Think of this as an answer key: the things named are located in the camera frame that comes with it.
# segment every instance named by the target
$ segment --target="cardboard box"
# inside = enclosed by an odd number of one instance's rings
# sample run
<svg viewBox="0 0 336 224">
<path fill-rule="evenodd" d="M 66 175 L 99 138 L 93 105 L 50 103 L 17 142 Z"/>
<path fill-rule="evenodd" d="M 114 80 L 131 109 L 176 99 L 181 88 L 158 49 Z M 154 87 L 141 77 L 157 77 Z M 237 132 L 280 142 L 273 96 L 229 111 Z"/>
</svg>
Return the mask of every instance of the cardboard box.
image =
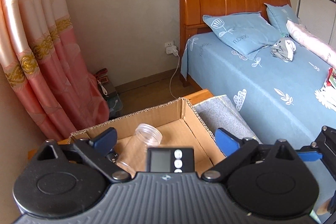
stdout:
<svg viewBox="0 0 336 224">
<path fill-rule="evenodd" d="M 120 154 L 140 123 L 150 124 L 161 132 L 161 147 L 193 147 L 195 170 L 199 175 L 225 158 L 215 144 L 211 131 L 184 98 L 74 132 L 69 142 L 94 138 L 107 128 L 114 127 L 118 133 L 115 150 Z"/>
</svg>

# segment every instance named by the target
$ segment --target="bed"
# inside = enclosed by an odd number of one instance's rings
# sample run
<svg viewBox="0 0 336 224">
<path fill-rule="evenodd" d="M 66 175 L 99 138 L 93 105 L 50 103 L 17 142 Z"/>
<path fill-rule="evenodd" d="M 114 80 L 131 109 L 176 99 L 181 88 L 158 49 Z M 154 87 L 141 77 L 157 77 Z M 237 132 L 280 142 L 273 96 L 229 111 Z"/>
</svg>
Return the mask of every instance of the bed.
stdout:
<svg viewBox="0 0 336 224">
<path fill-rule="evenodd" d="M 203 15 L 257 11 L 268 20 L 264 3 L 291 5 L 290 0 L 180 0 L 180 79 L 198 90 L 226 94 L 263 143 L 285 138 L 298 149 L 312 142 L 323 125 L 336 128 L 336 112 L 316 98 L 330 66 L 298 43 L 291 63 L 274 58 L 269 48 L 247 60 L 202 20 Z M 333 196 L 336 183 L 321 162 L 307 165 L 320 185 L 317 209 Z"/>
</svg>

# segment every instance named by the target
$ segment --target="baseboard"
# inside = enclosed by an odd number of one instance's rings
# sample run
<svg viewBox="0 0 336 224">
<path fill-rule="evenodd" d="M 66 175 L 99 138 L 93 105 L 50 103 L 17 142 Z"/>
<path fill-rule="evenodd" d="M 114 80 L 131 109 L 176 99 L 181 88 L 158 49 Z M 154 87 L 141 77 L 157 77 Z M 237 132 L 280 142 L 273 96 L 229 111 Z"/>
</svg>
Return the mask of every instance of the baseboard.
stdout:
<svg viewBox="0 0 336 224">
<path fill-rule="evenodd" d="M 157 73 L 155 75 L 151 75 L 151 76 L 144 77 L 144 78 L 132 81 L 132 82 L 128 82 L 128 83 L 116 86 L 115 89 L 118 93 L 122 93 L 128 90 L 133 90 L 133 89 L 139 88 L 144 85 L 148 85 L 148 84 L 160 81 L 160 80 L 170 78 L 173 75 L 175 70 L 176 69 L 167 70 L 164 72 Z M 177 70 L 175 75 L 179 75 L 179 74 L 180 74 L 180 68 Z"/>
</svg>

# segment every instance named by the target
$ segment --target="blue bedsheet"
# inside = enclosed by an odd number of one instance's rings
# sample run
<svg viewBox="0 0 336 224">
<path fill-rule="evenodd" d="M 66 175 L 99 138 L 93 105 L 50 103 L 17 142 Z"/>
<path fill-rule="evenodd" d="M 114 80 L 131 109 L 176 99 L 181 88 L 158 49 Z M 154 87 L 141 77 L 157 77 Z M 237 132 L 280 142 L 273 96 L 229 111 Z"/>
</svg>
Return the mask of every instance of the blue bedsheet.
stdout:
<svg viewBox="0 0 336 224">
<path fill-rule="evenodd" d="M 336 128 L 336 112 L 315 96 L 330 66 L 295 44 L 293 62 L 273 57 L 269 47 L 251 61 L 213 32 L 198 34 L 188 40 L 181 73 L 214 95 L 226 94 L 261 142 L 271 144 L 285 138 L 299 149 L 315 140 L 323 125 Z M 320 185 L 317 208 L 332 197 L 336 184 L 320 161 L 308 167 Z"/>
</svg>

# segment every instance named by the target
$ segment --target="book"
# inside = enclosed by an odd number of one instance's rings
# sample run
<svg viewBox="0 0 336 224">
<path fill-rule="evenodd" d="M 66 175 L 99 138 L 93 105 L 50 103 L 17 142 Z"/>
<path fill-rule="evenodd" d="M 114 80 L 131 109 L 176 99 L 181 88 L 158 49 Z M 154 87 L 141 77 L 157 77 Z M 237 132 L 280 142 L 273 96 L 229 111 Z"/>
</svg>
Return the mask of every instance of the book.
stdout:
<svg viewBox="0 0 336 224">
<path fill-rule="evenodd" d="M 329 68 L 329 70 L 328 70 L 328 76 L 327 76 L 327 78 L 326 78 L 326 80 L 325 80 L 327 86 L 331 86 L 331 83 L 330 83 L 330 81 L 329 81 L 329 77 L 331 76 L 331 73 L 332 73 L 332 72 L 333 72 L 333 68 Z"/>
<path fill-rule="evenodd" d="M 331 83 L 331 85 L 333 86 L 333 88 L 336 89 L 336 69 L 333 68 L 331 70 L 331 74 L 330 74 L 328 80 Z"/>
</svg>

